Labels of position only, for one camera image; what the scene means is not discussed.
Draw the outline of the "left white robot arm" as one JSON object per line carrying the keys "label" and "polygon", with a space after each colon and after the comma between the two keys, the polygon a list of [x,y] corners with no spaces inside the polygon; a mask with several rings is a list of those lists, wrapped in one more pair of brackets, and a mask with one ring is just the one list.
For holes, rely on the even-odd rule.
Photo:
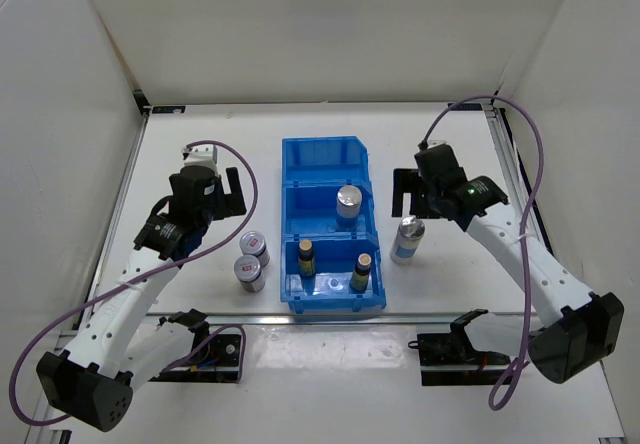
{"label": "left white robot arm", "polygon": [[210,167],[186,166],[169,178],[172,193],[156,203],[134,240],[122,283],[85,327],[36,366],[49,404],[102,432],[125,416],[133,393],[162,373],[206,360],[218,334],[192,309],[160,320],[143,341],[131,341],[162,290],[190,261],[215,220],[244,216],[236,168],[220,177]]}

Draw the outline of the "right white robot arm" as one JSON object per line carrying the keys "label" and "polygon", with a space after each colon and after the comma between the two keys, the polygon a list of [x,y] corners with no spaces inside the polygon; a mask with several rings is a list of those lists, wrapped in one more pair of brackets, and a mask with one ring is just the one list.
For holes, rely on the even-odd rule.
{"label": "right white robot arm", "polygon": [[561,384],[614,351],[624,315],[618,297],[596,294],[537,239],[525,237],[507,194],[486,176],[468,178],[449,145],[423,148],[414,158],[416,168],[393,172],[393,216],[408,200],[419,219],[455,222],[531,291],[542,326],[529,338],[527,355],[542,375]]}

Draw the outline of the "blue-white shaker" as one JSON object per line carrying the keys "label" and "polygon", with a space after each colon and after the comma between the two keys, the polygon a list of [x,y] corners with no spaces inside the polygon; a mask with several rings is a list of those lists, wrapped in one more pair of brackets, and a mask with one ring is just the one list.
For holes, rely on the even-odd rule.
{"label": "blue-white shaker", "polygon": [[341,187],[336,195],[336,222],[340,227],[356,225],[362,204],[361,190],[354,185]]}
{"label": "blue-white shaker", "polygon": [[408,263],[415,255],[424,233],[425,224],[421,219],[415,216],[402,218],[391,246],[391,260],[398,264]]}

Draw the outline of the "yellow-label brown bottle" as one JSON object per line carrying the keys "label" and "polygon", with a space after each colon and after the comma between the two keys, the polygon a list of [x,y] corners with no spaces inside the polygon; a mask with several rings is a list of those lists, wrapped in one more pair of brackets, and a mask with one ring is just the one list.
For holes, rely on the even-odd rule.
{"label": "yellow-label brown bottle", "polygon": [[361,253],[355,262],[350,279],[350,287],[356,293],[364,293],[368,287],[372,258],[367,253]]}
{"label": "yellow-label brown bottle", "polygon": [[315,275],[315,254],[313,243],[309,239],[303,239],[299,242],[298,266],[302,278],[311,278]]}

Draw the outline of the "dark spice jar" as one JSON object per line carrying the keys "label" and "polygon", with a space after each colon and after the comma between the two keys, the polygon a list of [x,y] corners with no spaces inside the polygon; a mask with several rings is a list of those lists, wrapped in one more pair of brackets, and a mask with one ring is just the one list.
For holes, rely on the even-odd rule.
{"label": "dark spice jar", "polygon": [[255,256],[240,256],[234,263],[234,273],[246,292],[260,292],[266,284],[262,266]]}
{"label": "dark spice jar", "polygon": [[243,255],[254,256],[262,267],[270,262],[270,254],[264,235],[258,231],[248,231],[240,238],[239,246]]}

